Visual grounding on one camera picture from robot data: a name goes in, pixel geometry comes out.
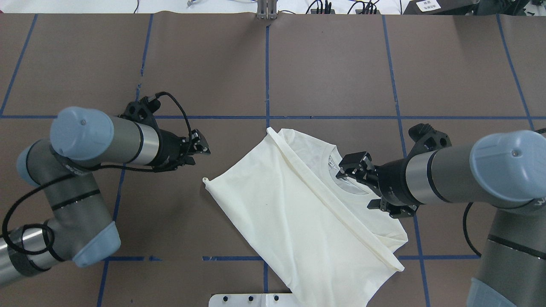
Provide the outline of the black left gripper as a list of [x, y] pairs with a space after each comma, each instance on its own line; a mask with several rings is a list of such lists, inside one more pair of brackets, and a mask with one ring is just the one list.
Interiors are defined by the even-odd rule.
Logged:
[[192, 130], [189, 137], [179, 137], [160, 130], [160, 147], [156, 155], [156, 172], [174, 171], [184, 165], [195, 165], [193, 155], [210, 155], [210, 146], [199, 130]]

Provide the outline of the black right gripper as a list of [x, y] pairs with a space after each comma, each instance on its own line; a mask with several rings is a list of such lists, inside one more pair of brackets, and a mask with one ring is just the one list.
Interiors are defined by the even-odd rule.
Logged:
[[387, 212], [391, 218], [413, 217], [421, 202], [409, 191], [405, 167], [408, 161], [399, 159], [384, 165], [374, 165], [367, 151], [343, 156], [336, 178], [352, 178], [367, 186], [377, 196], [367, 204], [368, 209]]

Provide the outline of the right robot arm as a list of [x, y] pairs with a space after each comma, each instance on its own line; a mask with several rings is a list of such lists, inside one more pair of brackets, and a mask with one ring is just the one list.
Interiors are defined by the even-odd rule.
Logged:
[[468, 307], [545, 305], [545, 137], [519, 130], [452, 146], [429, 124], [408, 131], [405, 159], [374, 165], [364, 152], [345, 155], [338, 179], [352, 178], [378, 196], [369, 209], [413, 217], [419, 206], [487, 203], [497, 209]]

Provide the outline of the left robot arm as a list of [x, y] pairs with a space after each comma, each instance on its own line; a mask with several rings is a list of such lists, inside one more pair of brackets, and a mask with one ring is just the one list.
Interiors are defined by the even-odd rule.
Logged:
[[[94, 171], [126, 169], [159, 173], [194, 165], [193, 155], [210, 153], [199, 130], [177, 136], [159, 128], [158, 104], [130, 103], [119, 116], [67, 107], [53, 120], [49, 137], [23, 150], [20, 177], [34, 186], [8, 210], [1, 225], [1, 286], [47, 272], [64, 261], [83, 268], [121, 246]], [[53, 217], [9, 230], [22, 200], [43, 191]]]

